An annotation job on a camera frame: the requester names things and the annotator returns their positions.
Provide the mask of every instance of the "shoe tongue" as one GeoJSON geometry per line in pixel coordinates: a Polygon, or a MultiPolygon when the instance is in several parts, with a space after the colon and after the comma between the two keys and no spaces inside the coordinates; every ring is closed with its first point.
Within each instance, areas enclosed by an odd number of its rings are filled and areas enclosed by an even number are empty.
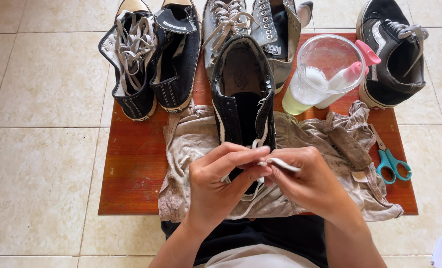
{"type": "Polygon", "coordinates": [[[196,31],[196,26],[188,17],[178,20],[171,12],[171,9],[162,9],[154,15],[155,23],[162,29],[177,33],[190,34],[196,31]]]}

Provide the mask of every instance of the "cloth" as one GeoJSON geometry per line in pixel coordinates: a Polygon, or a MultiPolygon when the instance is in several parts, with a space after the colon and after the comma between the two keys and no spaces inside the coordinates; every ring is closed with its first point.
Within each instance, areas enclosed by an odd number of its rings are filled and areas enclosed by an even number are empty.
{"type": "MultiPolygon", "coordinates": [[[[170,221],[161,223],[161,229],[167,239],[179,224],[170,221]]],[[[323,218],[298,215],[282,218],[257,218],[254,221],[248,219],[224,220],[201,243],[194,265],[205,264],[213,256],[231,249],[259,244],[302,256],[321,268],[328,267],[323,218]]]]}
{"type": "Polygon", "coordinates": [[[319,268],[308,259],[289,251],[263,244],[221,252],[206,264],[193,268],[230,268],[230,267],[284,267],[284,268],[319,268]]]}
{"type": "MultiPolygon", "coordinates": [[[[403,209],[386,199],[386,186],[371,163],[363,170],[355,167],[333,146],[327,132],[341,126],[369,151],[375,135],[368,128],[369,109],[361,101],[352,104],[349,115],[330,111],[325,120],[308,119],[302,122],[288,114],[274,112],[277,148],[314,146],[319,149],[337,179],[360,208],[365,221],[383,221],[399,217],[403,209]],[[351,172],[364,172],[365,182],[356,181],[351,172]]],[[[158,194],[158,210],[162,221],[180,222],[189,208],[189,164],[218,146],[213,110],[210,106],[194,106],[178,114],[170,114],[163,127],[166,141],[168,171],[158,194]]],[[[242,215],[250,202],[240,201],[230,216],[242,215]]],[[[276,186],[259,200],[245,217],[286,217],[306,212],[276,186]]]]}

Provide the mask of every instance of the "converse sneaker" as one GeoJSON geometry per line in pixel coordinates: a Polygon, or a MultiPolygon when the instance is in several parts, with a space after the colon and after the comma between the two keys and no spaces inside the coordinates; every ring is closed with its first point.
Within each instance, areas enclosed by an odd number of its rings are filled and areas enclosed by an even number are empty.
{"type": "Polygon", "coordinates": [[[206,75],[211,82],[213,67],[224,42],[236,34],[248,34],[254,18],[244,0],[207,0],[204,5],[203,46],[206,75]]]}
{"type": "Polygon", "coordinates": [[[114,26],[99,43],[99,51],[115,67],[112,96],[134,121],[145,121],[155,112],[157,100],[147,86],[146,69],[156,43],[152,12],[143,0],[124,0],[114,26]]]}
{"type": "MultiPolygon", "coordinates": [[[[276,148],[272,72],[267,58],[250,35],[231,37],[220,50],[213,68],[211,96],[218,126],[219,142],[243,146],[268,145],[276,148]]],[[[234,169],[226,179],[235,179],[234,169]]],[[[254,182],[242,200],[253,200],[264,189],[254,182]]]]}
{"type": "Polygon", "coordinates": [[[423,41],[428,31],[410,26],[394,0],[369,0],[357,21],[357,39],[381,59],[360,83],[360,100],[374,110],[395,107],[424,88],[423,41]]]}
{"type": "Polygon", "coordinates": [[[312,2],[302,3],[297,8],[294,0],[255,0],[253,17],[259,22],[254,24],[251,35],[264,50],[274,74],[275,92],[278,93],[292,70],[301,28],[307,26],[312,17],[312,2]]]}
{"type": "Polygon", "coordinates": [[[160,105],[170,113],[188,106],[200,53],[200,22],[191,0],[165,0],[153,15],[158,49],[149,74],[150,88],[160,105]]]}

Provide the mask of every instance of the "black shorts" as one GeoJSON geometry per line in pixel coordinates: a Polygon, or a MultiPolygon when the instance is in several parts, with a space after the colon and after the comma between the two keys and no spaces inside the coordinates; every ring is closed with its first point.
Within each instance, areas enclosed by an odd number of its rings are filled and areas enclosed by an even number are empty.
{"type": "MultiPolygon", "coordinates": [[[[208,262],[223,251],[265,244],[282,248],[307,258],[320,268],[327,268],[324,221],[319,216],[290,216],[224,220],[201,243],[194,265],[208,262]]],[[[168,239],[180,223],[161,222],[168,239]]]]}

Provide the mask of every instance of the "shoelace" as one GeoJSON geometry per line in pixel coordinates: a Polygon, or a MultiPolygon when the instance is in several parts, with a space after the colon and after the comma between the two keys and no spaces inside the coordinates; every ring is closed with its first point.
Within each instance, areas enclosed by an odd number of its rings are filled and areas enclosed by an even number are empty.
{"type": "Polygon", "coordinates": [[[122,13],[117,16],[116,20],[117,37],[115,39],[115,51],[123,66],[120,81],[122,82],[122,88],[125,93],[131,95],[127,90],[125,74],[128,74],[130,84],[136,90],[140,90],[141,84],[135,75],[139,71],[143,71],[140,64],[143,64],[147,53],[155,48],[153,17],[142,17],[140,21],[136,23],[136,15],[133,12],[123,10],[122,13]],[[130,14],[132,18],[130,30],[128,32],[122,25],[122,19],[125,14],[130,14]]]}
{"type": "MultiPolygon", "coordinates": [[[[261,141],[260,139],[255,139],[254,142],[253,142],[253,145],[251,146],[251,148],[257,148],[257,147],[260,147],[260,146],[262,146],[262,141],[261,141]]],[[[286,163],[286,162],[284,162],[284,161],[282,161],[281,159],[276,158],[276,157],[269,158],[269,159],[267,159],[265,162],[259,162],[259,163],[257,163],[257,165],[260,165],[260,166],[266,166],[267,164],[270,164],[270,163],[272,163],[272,162],[276,163],[277,165],[279,165],[279,166],[282,167],[282,168],[285,168],[285,169],[290,170],[290,171],[295,172],[295,173],[296,173],[296,172],[299,172],[299,171],[301,170],[300,168],[298,168],[298,167],[293,167],[293,166],[289,165],[288,163],[286,163]]],[[[225,180],[227,179],[228,176],[229,176],[229,174],[227,174],[226,176],[224,176],[224,177],[221,179],[221,181],[225,181],[225,180]]],[[[272,189],[274,188],[274,186],[267,187],[267,188],[266,188],[266,189],[265,189],[265,190],[264,190],[264,191],[258,196],[257,193],[258,193],[258,191],[259,191],[260,185],[261,185],[262,183],[264,183],[264,177],[260,177],[259,179],[257,179],[257,181],[258,181],[258,185],[257,185],[257,187],[256,187],[256,190],[254,191],[253,198],[249,200],[249,201],[252,201],[252,202],[249,204],[247,210],[246,210],[242,215],[239,215],[239,216],[231,216],[231,215],[229,215],[229,216],[228,216],[228,219],[231,219],[231,220],[237,220],[237,219],[244,218],[246,215],[248,215],[249,211],[250,211],[251,208],[254,206],[254,204],[256,204],[261,198],[263,198],[263,197],[266,196],[268,193],[270,193],[270,192],[272,191],[272,189]]]]}
{"type": "Polygon", "coordinates": [[[210,46],[211,51],[217,51],[219,47],[221,47],[224,44],[224,41],[228,37],[228,35],[234,36],[238,33],[238,31],[242,28],[249,29],[253,25],[253,22],[257,23],[254,20],[254,17],[247,13],[247,12],[241,12],[241,0],[232,0],[228,4],[224,3],[223,1],[215,1],[213,4],[214,7],[216,7],[216,17],[217,22],[219,23],[218,27],[214,29],[213,33],[206,38],[202,49],[206,47],[208,42],[212,40],[212,38],[221,31],[221,34],[214,39],[213,43],[210,46]],[[246,16],[246,21],[239,22],[239,18],[241,16],[246,16]]]}
{"type": "Polygon", "coordinates": [[[429,36],[428,30],[426,30],[425,28],[421,28],[421,25],[418,24],[408,26],[406,24],[401,24],[397,21],[391,21],[391,20],[385,20],[385,21],[388,21],[387,25],[392,27],[393,30],[396,31],[396,33],[398,34],[398,38],[400,39],[408,38],[408,41],[410,43],[418,41],[420,53],[418,54],[411,67],[408,69],[408,71],[403,75],[403,77],[405,77],[423,54],[423,41],[426,40],[429,36]]]}

